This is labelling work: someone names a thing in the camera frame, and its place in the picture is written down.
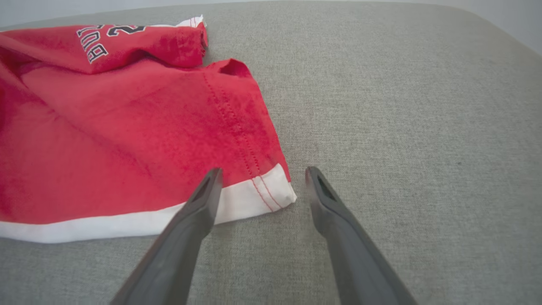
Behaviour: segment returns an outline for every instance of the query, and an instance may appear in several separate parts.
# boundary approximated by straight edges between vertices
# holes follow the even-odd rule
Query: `clothing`
[[[0,236],[158,234],[212,167],[216,223],[295,201],[256,81],[234,59],[199,67],[189,23],[0,33]]]

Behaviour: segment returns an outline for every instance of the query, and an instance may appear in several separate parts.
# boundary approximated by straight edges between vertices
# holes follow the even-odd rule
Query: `red fabric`
[[[155,211],[186,201],[212,167],[224,186],[277,163],[289,180],[248,68],[198,67],[202,23],[78,35],[89,27],[0,33],[0,221]],[[98,43],[107,55],[90,62]]]

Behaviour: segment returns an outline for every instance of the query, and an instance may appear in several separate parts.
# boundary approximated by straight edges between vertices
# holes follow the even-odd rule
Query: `white background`
[[[243,0],[0,0],[0,27],[95,12],[224,2],[243,2]],[[394,0],[393,2],[440,4],[473,12],[542,55],[542,0]]]

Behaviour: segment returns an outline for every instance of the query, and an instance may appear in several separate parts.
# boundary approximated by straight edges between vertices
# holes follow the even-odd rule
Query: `gray fabric surface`
[[[434,5],[260,2],[22,27],[175,24],[203,14],[206,63],[252,71],[299,199],[219,225],[191,303],[337,303],[304,170],[318,166],[420,304],[542,302],[542,58]],[[0,240],[0,303],[105,303],[154,237]]]

